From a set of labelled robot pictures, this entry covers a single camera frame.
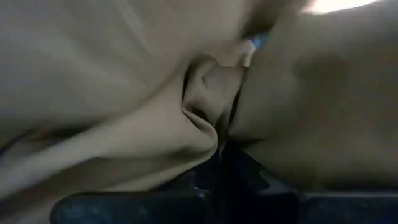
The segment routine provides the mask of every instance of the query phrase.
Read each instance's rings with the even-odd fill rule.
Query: bright light
[[[365,6],[377,0],[312,0],[302,10],[311,14],[326,14],[343,9]]]

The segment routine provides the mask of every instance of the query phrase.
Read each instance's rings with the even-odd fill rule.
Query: beige fabric
[[[48,223],[66,195],[150,189],[207,160],[245,72],[202,53],[276,19],[231,137],[306,188],[396,183],[397,4],[286,2],[1,1],[0,143],[33,133],[2,151],[0,223]]]
[[[74,192],[145,190],[207,160],[243,70],[202,52],[237,41],[254,3],[2,1],[0,145],[35,133],[2,151],[0,223],[47,223]]]
[[[258,50],[231,128],[304,189],[398,187],[397,1],[287,14]]]

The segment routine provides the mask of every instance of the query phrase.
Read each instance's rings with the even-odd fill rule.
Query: wrinkled cloth
[[[154,188],[226,138],[305,189],[394,186],[398,4],[302,6],[2,1],[0,223],[48,223],[76,192]],[[217,61],[274,23],[247,72]]]
[[[398,187],[397,1],[281,16],[230,133],[304,190]]]

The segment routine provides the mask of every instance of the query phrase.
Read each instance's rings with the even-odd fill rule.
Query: beige clothing
[[[0,223],[47,223],[66,195],[150,189],[207,160],[245,70],[203,53],[275,20],[231,138],[306,188],[395,184],[398,4],[315,16],[285,3],[1,2],[0,141],[34,133],[0,158]]]
[[[304,189],[398,187],[398,10],[288,14],[258,50],[231,135]]]

